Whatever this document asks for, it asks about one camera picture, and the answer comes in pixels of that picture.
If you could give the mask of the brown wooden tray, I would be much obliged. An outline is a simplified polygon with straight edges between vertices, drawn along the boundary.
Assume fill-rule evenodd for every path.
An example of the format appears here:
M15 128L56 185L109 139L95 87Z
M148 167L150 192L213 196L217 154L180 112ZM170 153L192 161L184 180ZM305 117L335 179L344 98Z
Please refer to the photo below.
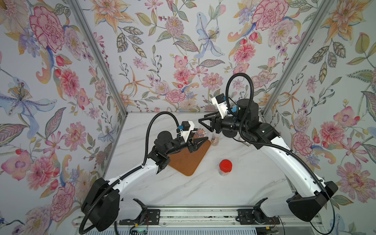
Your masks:
M184 149L179 153L169 155L170 163L168 166L185 176L192 176L200 165L210 146L210 141L206 140L203 145L193 153L190 153L188 149Z

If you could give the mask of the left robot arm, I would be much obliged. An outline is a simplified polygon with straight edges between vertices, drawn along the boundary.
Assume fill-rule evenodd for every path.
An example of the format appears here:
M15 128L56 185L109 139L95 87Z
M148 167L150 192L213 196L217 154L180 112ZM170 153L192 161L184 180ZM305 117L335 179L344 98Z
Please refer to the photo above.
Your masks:
M131 192L140 182L157 175L170 163L170 155L187 149L196 152L207 137L173 138L171 133L159 133L152 150L146 156L146 162L129 170L123 175L110 180L97 179L91 186L81 207L84 217L79 226L79 234L84 235L92 229L102 232L119 220L134 220L141 223L147 207L137 198L127 202L125 195Z

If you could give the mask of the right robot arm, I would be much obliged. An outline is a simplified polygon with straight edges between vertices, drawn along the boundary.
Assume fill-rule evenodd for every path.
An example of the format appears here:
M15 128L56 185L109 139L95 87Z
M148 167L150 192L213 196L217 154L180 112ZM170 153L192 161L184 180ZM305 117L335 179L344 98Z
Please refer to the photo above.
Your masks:
M337 192L338 186L316 175L274 127L259 120L255 102L241 99L231 108L223 94L212 98L211 102L217 112L205 115L199 123L210 132L222 133L228 138L240 135L271 159L295 189L288 196L260 200L253 207L255 220L261 221L262 216L295 216L305 222L312 221Z

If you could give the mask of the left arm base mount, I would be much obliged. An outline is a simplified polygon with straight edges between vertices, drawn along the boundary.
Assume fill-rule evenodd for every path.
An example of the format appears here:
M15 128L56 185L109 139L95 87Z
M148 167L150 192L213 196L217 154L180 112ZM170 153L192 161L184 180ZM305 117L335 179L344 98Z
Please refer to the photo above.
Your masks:
M121 201L119 206L119 225L159 225L161 210L148 208L139 199Z

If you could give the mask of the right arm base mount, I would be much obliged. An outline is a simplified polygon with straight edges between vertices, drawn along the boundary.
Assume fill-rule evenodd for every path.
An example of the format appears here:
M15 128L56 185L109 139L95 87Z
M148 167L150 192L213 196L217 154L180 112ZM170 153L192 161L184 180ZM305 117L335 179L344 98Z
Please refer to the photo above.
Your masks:
M252 208L238 209L238 216L235 218L236 222L239 222L241 225L279 225L280 220L277 216L267 217L261 210L261 204L267 199L267 197L263 198Z

